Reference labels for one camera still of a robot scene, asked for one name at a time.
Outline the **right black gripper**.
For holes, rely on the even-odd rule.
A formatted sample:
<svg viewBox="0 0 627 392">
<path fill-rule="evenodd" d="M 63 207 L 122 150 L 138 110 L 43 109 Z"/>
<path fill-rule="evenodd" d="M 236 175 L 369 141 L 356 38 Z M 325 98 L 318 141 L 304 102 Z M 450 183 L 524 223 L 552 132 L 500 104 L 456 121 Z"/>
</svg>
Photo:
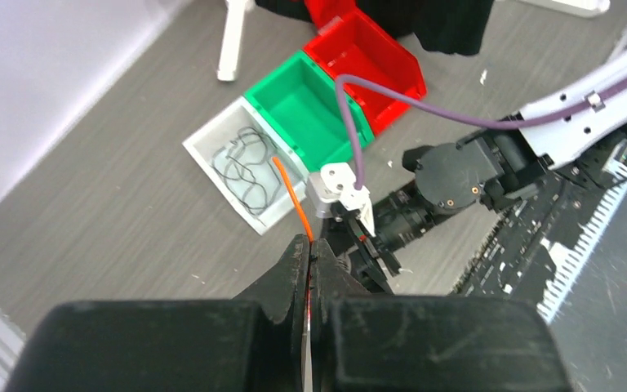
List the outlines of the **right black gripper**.
<svg viewBox="0 0 627 392">
<path fill-rule="evenodd" d="M 376 236 L 367 236 L 352 220 L 324 221 L 324 238 L 334 253 L 349 253 L 351 275 L 372 294 L 393 295 L 388 275 L 397 276 L 400 264 L 394 253 L 421 238 L 433 227 L 452 217 L 436 212 L 414 184 L 406 184 L 374 203 Z"/>
</svg>

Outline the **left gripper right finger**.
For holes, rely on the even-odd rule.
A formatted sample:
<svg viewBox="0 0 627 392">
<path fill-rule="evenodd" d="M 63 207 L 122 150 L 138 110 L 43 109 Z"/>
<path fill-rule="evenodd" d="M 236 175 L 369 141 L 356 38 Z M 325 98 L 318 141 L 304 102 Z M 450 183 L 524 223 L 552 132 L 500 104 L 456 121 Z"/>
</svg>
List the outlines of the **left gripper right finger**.
<svg viewBox="0 0 627 392">
<path fill-rule="evenodd" d="M 327 241 L 310 246 L 316 391 L 570 391 L 547 323 L 525 302 L 373 294 Z"/>
</svg>

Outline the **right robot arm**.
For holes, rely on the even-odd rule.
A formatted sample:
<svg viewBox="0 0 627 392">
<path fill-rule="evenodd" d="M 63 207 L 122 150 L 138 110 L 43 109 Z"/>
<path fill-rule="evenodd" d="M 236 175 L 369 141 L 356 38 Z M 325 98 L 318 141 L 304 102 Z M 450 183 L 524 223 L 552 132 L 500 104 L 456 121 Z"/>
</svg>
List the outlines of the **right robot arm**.
<svg viewBox="0 0 627 392">
<path fill-rule="evenodd" d="M 336 255 L 349 256 L 354 277 L 372 292 L 389 292 L 398 249 L 467 207 L 509 210 L 558 176 L 564 189 L 615 188 L 621 179 L 604 168 L 619 144 L 627 166 L 627 43 L 583 78 L 499 121 L 461 116 L 350 74 L 336 79 L 337 89 L 348 84 L 476 127 L 456 142 L 405 151 L 402 165 L 413 179 L 377 203 L 364 185 L 360 151 L 353 166 L 330 164 L 310 177 L 312 189 L 333 193 L 322 237 Z"/>
</svg>

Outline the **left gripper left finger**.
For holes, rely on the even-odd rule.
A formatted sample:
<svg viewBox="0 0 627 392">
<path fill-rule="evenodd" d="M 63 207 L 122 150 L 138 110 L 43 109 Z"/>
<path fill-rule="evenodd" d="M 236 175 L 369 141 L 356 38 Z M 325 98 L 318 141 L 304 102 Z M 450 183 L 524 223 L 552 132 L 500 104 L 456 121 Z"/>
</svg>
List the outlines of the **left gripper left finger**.
<svg viewBox="0 0 627 392">
<path fill-rule="evenodd" d="M 8 391 L 301 391 L 309 240 L 231 299 L 70 301 L 26 341 Z"/>
</svg>

